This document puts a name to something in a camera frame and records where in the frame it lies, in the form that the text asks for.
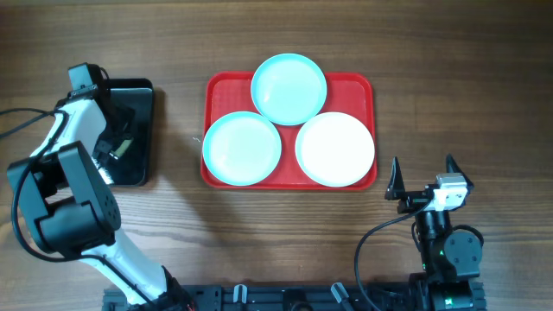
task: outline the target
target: wood grain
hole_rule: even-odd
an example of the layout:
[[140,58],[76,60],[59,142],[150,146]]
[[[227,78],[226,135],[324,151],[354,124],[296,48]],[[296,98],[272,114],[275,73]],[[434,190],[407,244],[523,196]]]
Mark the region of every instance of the wood grain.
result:
[[[452,153],[476,185],[452,220],[486,237],[480,279],[489,309],[553,305],[551,3],[2,3],[0,109],[51,109],[70,87],[66,69],[83,61],[112,77],[147,77],[162,95],[150,182],[113,192],[132,240],[181,283],[353,282],[359,238],[395,217],[383,200],[391,158],[418,189]],[[218,191],[201,180],[195,138],[207,81],[284,52],[372,82],[380,176],[368,190]],[[0,130],[29,117],[2,117]],[[27,156],[51,124],[0,141],[0,168]],[[16,244],[1,174],[0,309],[99,309],[110,285],[98,272],[38,262]],[[365,280],[404,280],[421,269],[409,227],[369,241]]]

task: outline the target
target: round plate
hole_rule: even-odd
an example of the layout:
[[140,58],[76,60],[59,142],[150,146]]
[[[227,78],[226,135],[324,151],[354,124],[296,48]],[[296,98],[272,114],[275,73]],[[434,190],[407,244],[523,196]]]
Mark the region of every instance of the round plate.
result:
[[298,54],[279,54],[266,60],[251,81],[251,98],[257,110],[280,125],[307,122],[327,98],[327,81],[321,69]]
[[355,117],[341,112],[322,113],[300,129],[296,159],[313,181],[328,187],[345,187],[371,169],[374,141]]
[[217,120],[204,138],[209,171],[233,186],[260,182],[275,169],[282,152],[278,131],[257,113],[238,111]]

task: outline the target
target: wooden table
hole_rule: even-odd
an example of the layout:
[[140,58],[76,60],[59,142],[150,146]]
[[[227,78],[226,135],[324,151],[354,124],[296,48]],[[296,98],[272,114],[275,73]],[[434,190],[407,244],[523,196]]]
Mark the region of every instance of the wooden table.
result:
[[[112,78],[149,78],[158,94],[150,181],[113,192],[123,228],[181,283],[351,283],[360,237],[396,217],[396,203],[383,198],[391,158],[416,190],[452,153],[476,185],[452,220],[486,237],[480,280],[489,309],[553,305],[551,3],[49,2],[2,1],[0,109],[53,108],[70,89],[66,69],[84,61]],[[200,178],[209,78],[286,52],[372,82],[379,176],[368,190],[219,191]],[[0,130],[30,117],[2,117]],[[0,141],[2,310],[98,310],[110,286],[82,263],[33,259],[11,231],[5,168],[51,126]],[[364,280],[421,270],[410,224],[369,240]]]

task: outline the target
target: black base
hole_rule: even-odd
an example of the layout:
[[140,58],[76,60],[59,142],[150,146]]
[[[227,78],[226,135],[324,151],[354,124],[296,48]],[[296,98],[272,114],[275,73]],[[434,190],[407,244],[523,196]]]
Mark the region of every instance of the black base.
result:
[[[195,311],[291,311],[286,308],[284,293],[300,290],[305,293],[306,302],[313,311],[344,311],[330,291],[330,286],[306,286],[306,287],[248,287],[247,303],[233,303],[232,294],[234,288],[221,286],[182,286],[194,299]],[[472,308],[463,310],[486,310],[486,301],[483,298],[481,283],[471,283],[471,288],[476,295],[482,295],[478,303]],[[363,300],[358,287],[346,287],[350,296],[350,303],[355,311],[372,310]],[[368,291],[373,302],[382,311],[414,311],[433,310],[426,304],[425,307],[416,307],[418,293],[406,282],[387,282],[371,284]],[[103,311],[126,311],[130,308],[126,298],[119,290],[106,290],[104,295]]]
[[142,186],[148,180],[149,146],[154,111],[154,89],[147,79],[110,79],[111,101],[134,111],[130,123],[132,143],[118,158],[94,152],[99,171],[106,184]]

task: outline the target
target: red tray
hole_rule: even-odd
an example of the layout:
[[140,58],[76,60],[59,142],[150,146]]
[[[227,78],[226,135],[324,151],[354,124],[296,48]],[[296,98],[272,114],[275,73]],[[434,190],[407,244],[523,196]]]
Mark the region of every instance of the red tray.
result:
[[[223,72],[215,74],[207,84],[204,136],[209,127],[220,117],[235,111],[258,113],[251,100],[251,79],[254,72]],[[372,88],[369,81],[358,73],[325,73],[327,101],[321,112],[344,112],[356,117],[371,132],[375,143]],[[279,190],[363,190],[377,178],[376,152],[374,163],[360,181],[348,187],[326,187],[312,181],[303,173],[296,160],[296,136],[301,128],[275,124],[283,141],[283,152],[275,170],[263,181],[247,187],[225,184],[213,176],[201,161],[201,176],[212,187],[224,189],[279,189]]]

